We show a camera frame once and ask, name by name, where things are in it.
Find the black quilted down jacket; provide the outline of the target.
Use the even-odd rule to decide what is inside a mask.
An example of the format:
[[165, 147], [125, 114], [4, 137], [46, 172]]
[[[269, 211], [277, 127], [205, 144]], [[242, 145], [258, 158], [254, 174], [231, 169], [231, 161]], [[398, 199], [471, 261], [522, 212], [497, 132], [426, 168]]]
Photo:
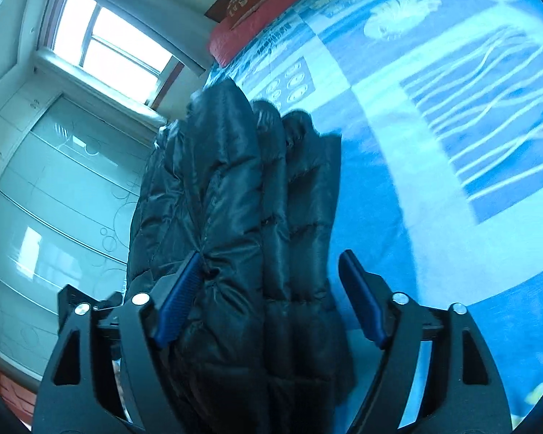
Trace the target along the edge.
[[130, 228], [129, 294], [191, 253], [202, 284], [161, 360], [190, 433], [331, 433], [356, 384], [328, 280], [341, 140], [232, 80], [157, 134]]

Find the glass sliding wardrobe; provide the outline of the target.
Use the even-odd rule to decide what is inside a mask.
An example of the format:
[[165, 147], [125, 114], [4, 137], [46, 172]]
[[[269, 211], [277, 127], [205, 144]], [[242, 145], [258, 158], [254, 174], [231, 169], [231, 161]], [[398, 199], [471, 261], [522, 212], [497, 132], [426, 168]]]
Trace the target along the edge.
[[41, 80], [0, 110], [0, 361], [42, 377], [66, 285], [125, 288], [150, 149]]

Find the blue patterned bed sheet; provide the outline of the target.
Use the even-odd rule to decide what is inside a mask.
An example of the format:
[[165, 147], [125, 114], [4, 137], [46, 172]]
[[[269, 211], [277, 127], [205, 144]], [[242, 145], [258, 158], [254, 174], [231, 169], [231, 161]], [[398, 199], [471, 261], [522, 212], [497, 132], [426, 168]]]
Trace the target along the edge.
[[349, 249], [465, 305], [521, 422], [543, 395], [542, 0], [299, 0], [222, 77], [340, 134], [329, 269]]

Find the pale curtain by wardrobe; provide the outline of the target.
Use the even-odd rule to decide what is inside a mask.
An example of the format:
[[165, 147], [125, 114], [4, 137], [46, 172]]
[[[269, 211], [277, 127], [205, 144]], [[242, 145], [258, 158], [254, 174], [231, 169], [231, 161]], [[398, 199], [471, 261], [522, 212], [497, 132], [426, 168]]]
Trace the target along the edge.
[[131, 119], [145, 125], [148, 129], [157, 130], [168, 123], [162, 115], [145, 104], [136, 102], [107, 86], [106, 83], [86, 73], [84, 69], [68, 63], [51, 49], [42, 47], [35, 51], [33, 60], [37, 68], [49, 73], [55, 73], [66, 82], [88, 92], [98, 100], [106, 103], [106, 105], [124, 113], [124, 115], [130, 116]]

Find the left window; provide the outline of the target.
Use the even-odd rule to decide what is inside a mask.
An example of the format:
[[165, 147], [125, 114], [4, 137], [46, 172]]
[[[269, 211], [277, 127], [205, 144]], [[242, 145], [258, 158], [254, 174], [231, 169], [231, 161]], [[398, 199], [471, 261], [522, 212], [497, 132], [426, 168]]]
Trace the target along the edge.
[[156, 112], [184, 69], [168, 49], [98, 0], [48, 0], [39, 46]]

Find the pale curtain left of bed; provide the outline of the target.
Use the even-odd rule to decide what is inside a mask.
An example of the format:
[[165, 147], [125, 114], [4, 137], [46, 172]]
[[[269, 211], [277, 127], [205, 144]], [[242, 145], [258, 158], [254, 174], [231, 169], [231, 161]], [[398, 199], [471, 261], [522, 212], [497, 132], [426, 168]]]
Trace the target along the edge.
[[178, 0], [96, 0], [171, 52], [197, 75], [212, 66], [215, 22]]

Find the brown embroidered small cushion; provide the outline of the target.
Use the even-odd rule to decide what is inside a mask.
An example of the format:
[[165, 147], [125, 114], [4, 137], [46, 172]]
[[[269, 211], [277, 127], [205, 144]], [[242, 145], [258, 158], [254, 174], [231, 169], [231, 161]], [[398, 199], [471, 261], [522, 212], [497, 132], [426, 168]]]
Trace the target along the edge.
[[251, 14], [256, 12], [268, 0], [229, 0], [226, 7], [226, 19], [230, 28], [235, 29]]

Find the red pillow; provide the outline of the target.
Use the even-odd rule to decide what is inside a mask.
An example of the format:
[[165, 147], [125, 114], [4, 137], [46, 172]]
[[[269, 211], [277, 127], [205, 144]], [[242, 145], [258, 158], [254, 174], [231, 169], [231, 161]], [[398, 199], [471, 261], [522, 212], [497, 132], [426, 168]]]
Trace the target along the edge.
[[206, 16], [216, 22], [208, 43], [209, 52], [220, 67], [227, 67], [256, 35], [297, 1], [268, 0], [235, 29], [231, 29], [226, 19], [229, 0], [215, 0], [206, 12]]

